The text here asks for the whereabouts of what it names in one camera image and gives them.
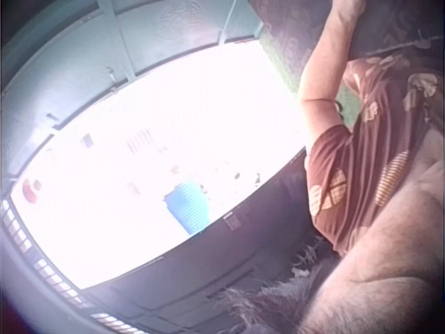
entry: blue water tank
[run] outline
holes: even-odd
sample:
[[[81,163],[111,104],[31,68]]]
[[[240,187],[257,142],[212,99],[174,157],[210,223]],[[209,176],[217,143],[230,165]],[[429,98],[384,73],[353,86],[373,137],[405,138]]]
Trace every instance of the blue water tank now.
[[[211,223],[209,199],[196,182],[180,184],[165,196],[165,202],[172,215],[189,235],[201,232]]]

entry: bright window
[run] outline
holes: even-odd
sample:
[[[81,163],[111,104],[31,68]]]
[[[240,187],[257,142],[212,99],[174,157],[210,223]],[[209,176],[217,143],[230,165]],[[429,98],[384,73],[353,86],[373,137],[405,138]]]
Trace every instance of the bright window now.
[[[258,42],[163,65],[68,124],[15,185],[36,242],[78,288],[186,241],[165,197],[199,185],[215,221],[303,147],[292,94]]]

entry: person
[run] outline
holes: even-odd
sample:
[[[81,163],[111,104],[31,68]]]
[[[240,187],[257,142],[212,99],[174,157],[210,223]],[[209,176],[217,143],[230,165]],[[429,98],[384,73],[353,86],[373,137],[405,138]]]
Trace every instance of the person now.
[[[443,58],[401,51],[348,62],[365,7],[332,1],[298,91],[309,210],[341,261],[292,287],[229,291],[248,325],[281,334],[410,333],[441,303]],[[352,130],[337,112],[342,80],[362,102]]]

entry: brown shirt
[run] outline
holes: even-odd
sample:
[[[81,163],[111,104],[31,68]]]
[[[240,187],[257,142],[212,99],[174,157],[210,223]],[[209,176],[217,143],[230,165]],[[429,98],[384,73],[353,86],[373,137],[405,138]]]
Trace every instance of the brown shirt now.
[[[345,255],[403,181],[429,126],[443,133],[443,74],[401,54],[353,61],[345,81],[362,101],[352,130],[328,129],[307,164],[315,227]]]

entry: shirt sleeve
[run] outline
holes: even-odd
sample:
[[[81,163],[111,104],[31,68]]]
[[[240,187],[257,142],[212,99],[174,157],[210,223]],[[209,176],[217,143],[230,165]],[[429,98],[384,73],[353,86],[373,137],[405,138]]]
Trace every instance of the shirt sleeve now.
[[[351,133],[336,125],[321,134],[307,164],[309,210],[315,227],[334,245],[339,241],[346,213],[348,150]]]

